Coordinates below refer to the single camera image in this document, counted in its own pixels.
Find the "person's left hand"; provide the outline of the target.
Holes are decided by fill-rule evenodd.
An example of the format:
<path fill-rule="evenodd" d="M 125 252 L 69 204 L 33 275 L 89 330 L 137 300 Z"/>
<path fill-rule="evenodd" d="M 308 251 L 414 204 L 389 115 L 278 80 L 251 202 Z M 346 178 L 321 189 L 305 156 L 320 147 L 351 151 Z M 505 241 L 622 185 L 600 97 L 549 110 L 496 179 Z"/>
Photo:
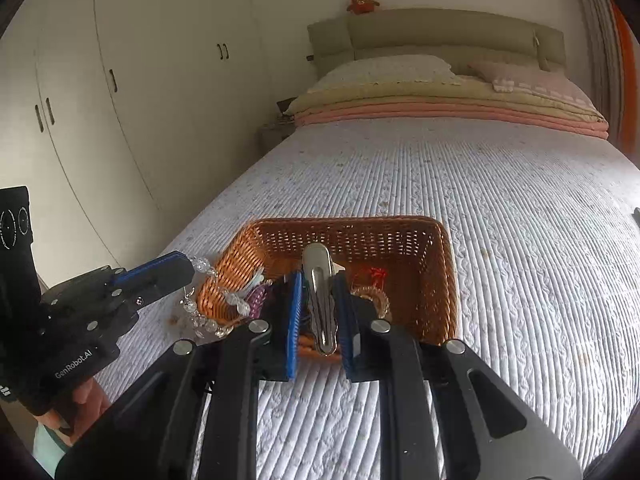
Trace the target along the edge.
<path fill-rule="evenodd" d="M 111 402 L 100 384 L 91 378 L 72 393 L 70 416 L 50 410 L 46 414 L 34 416 L 34 419 L 53 430 L 66 445 L 73 445 L 110 406 Z"/>

